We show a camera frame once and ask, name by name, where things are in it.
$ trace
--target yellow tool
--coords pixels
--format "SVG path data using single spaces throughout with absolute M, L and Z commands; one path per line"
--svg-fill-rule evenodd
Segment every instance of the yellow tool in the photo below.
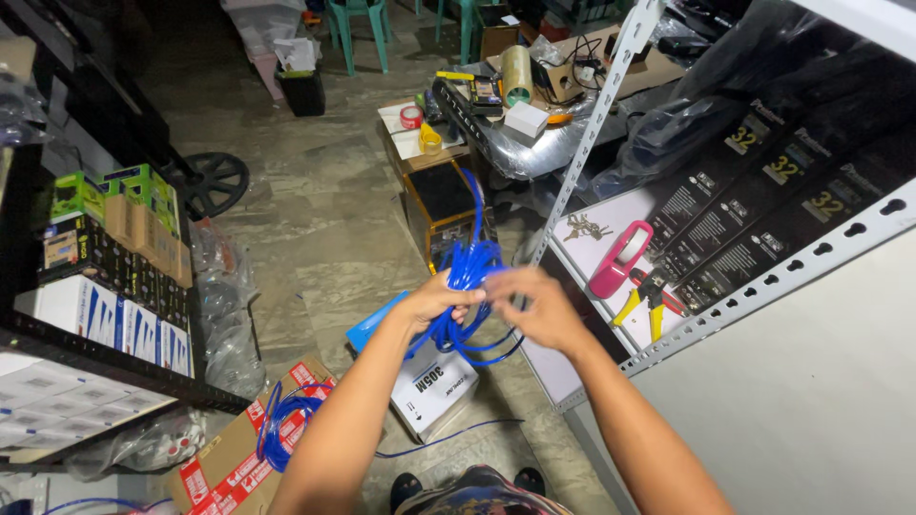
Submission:
M 438 154 L 442 151 L 442 137 L 436 134 L 427 124 L 420 126 L 420 152 L 427 156 Z
M 649 275 L 642 280 L 639 286 L 630 290 L 627 302 L 624 304 L 624 307 L 620 308 L 620 311 L 617 312 L 617 316 L 614 317 L 611 324 L 615 326 L 623 324 L 630 312 L 648 298 L 649 331 L 651 333 L 652 343 L 655 343 L 661 338 L 661 316 L 665 311 L 663 292 L 665 291 L 666 284 L 668 284 L 668 279 L 662 269 L 653 269 Z
M 474 79 L 473 73 L 458 73 L 456 71 L 436 71 L 436 77 L 443 77 L 450 81 L 472 81 Z

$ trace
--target tape roll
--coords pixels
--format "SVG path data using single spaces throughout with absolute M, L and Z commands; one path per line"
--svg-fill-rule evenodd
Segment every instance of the tape roll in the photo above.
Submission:
M 620 264 L 629 263 L 629 260 L 639 253 L 639 250 L 649 238 L 649 232 L 645 229 L 637 229 L 630 237 L 629 241 L 627 241 L 627 244 L 620 249 L 620 253 L 617 254 L 616 262 Z
M 423 112 L 416 105 L 401 109 L 401 125 L 404 128 L 418 128 L 423 123 Z
M 432 156 L 442 151 L 442 137 L 426 124 L 420 126 L 420 151 L 427 156 Z

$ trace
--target forearm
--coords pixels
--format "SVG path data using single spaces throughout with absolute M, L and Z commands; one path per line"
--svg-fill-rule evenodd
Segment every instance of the forearm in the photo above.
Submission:
M 700 460 L 590 334 L 567 353 L 585 385 L 607 451 L 640 511 L 731 513 Z
M 412 321 L 391 313 L 306 426 L 271 515 L 348 513 L 381 438 Z

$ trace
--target trash bin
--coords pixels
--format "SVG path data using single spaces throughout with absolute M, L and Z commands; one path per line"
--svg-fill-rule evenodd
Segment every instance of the trash bin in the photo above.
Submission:
M 321 116 L 324 114 L 324 87 L 322 76 L 315 71 L 283 71 L 277 64 L 274 74 L 287 99 L 289 109 L 296 116 Z

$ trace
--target chair leg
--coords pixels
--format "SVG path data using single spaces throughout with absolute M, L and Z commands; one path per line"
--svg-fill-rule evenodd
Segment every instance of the chair leg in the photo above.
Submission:
M 369 9 L 369 21 L 372 23 L 372 34 L 376 37 L 378 60 L 382 64 L 382 73 L 388 73 L 388 56 L 385 53 L 385 32 L 382 28 L 381 9 Z
M 337 14 L 337 25 L 341 31 L 341 43 L 343 44 L 343 58 L 346 59 L 346 72 L 351 77 L 356 75 L 353 66 L 353 45 L 350 41 L 350 17 L 344 13 Z
M 436 42 L 442 34 L 442 17 L 445 16 L 445 0 L 439 0 L 439 11 L 436 12 Z
M 474 3 L 461 2 L 461 63 L 467 64 L 471 54 L 471 31 L 474 28 Z

